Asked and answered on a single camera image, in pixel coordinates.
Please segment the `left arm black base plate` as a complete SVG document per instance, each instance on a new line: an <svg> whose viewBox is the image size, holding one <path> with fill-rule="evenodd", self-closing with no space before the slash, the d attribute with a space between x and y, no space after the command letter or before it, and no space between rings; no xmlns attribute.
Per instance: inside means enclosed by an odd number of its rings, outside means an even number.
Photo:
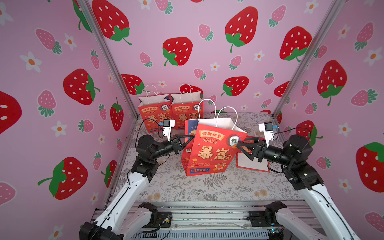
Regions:
<svg viewBox="0 0 384 240"><path fill-rule="evenodd" d="M132 217L132 224L139 228L157 228L169 223L172 219L172 212L142 212Z"/></svg>

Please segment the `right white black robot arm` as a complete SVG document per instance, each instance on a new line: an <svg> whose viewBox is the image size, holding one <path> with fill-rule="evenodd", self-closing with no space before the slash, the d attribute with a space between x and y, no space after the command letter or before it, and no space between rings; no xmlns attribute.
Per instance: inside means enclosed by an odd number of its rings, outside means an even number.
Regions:
<svg viewBox="0 0 384 240"><path fill-rule="evenodd" d="M250 160L267 160L280 164L286 179L304 198L324 234L299 219L281 201L265 206L264 213L247 219L255 227L284 227L300 240L357 240L353 231L328 193L319 173L307 162L313 148L309 141L299 135L292 135L284 142L283 148L270 146L259 138L249 138L238 143L238 149Z"/></svg>

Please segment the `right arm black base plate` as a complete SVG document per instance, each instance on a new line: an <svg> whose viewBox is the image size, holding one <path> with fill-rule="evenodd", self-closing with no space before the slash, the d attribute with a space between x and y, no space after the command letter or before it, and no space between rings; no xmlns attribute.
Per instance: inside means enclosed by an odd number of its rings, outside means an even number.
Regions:
<svg viewBox="0 0 384 240"><path fill-rule="evenodd" d="M251 222L252 227L283 227L272 214L265 211L250 211L246 220Z"/></svg>

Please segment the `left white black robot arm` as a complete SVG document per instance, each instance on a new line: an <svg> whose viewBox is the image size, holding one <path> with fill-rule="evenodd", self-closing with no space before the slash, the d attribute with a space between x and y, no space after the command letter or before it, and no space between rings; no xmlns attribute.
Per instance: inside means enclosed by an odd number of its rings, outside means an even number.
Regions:
<svg viewBox="0 0 384 240"><path fill-rule="evenodd" d="M155 176L159 163L158 158L171 153L178 154L194 139L182 143L183 135L176 135L172 140L157 142L151 135L139 138L136 151L138 153L128 179L116 197L104 212L93 223L86 222L80 229L81 240L129 240L142 227L156 220L157 207L144 203L136 212L129 215L129 211Z"/></svg>

